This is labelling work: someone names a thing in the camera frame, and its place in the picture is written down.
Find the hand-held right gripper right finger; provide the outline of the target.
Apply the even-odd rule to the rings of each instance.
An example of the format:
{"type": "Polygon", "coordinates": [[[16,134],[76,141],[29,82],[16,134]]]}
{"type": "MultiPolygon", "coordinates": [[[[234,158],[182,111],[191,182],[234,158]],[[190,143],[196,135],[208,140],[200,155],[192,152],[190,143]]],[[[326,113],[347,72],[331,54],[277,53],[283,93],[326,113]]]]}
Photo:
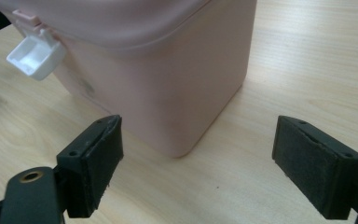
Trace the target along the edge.
{"type": "Polygon", "coordinates": [[[278,117],[272,159],[326,219],[346,219],[358,152],[301,119],[278,117]]]}

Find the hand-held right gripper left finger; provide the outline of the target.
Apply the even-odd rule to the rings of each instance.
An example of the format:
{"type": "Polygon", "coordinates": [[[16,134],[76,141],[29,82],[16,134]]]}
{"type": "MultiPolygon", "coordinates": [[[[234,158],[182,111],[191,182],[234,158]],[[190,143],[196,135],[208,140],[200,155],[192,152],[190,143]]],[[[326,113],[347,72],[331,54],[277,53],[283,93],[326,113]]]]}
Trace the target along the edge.
{"type": "Polygon", "coordinates": [[[98,208],[124,157],[121,123],[120,115],[98,119],[57,155],[70,218],[90,217],[98,208]]]}

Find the pink storage box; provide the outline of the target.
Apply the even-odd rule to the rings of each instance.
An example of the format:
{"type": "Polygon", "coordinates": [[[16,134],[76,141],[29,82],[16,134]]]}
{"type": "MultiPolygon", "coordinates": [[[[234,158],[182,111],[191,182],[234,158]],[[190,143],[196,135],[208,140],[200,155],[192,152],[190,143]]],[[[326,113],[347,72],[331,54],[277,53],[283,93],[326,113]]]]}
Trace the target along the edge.
{"type": "Polygon", "coordinates": [[[170,157],[187,154],[245,79],[257,0],[0,0],[8,60],[54,75],[170,157]]]}

